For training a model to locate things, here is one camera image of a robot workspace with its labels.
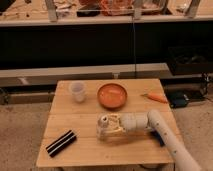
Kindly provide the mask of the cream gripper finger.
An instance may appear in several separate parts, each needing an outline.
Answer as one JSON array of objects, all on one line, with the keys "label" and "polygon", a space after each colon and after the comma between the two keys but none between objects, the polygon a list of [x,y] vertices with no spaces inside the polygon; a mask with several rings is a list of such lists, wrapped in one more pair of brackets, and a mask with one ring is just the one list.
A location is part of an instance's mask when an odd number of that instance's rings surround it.
[{"label": "cream gripper finger", "polygon": [[118,114],[108,114],[107,117],[110,121],[113,121],[113,122],[119,122],[120,120],[120,115]]},{"label": "cream gripper finger", "polygon": [[121,131],[120,128],[117,128],[117,129],[103,129],[101,131],[101,136],[102,137],[109,137],[109,136],[112,136],[112,135],[115,135],[117,133],[119,133]]}]

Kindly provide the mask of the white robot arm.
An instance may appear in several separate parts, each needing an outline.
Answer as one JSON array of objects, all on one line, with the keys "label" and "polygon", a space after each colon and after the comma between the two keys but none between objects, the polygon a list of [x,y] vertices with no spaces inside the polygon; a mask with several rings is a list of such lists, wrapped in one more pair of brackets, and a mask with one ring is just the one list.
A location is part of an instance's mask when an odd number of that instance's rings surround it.
[{"label": "white robot arm", "polygon": [[202,171],[201,166],[178,140],[158,110],[145,113],[104,114],[97,121],[99,139],[142,130],[156,131],[159,134],[179,171]]}]

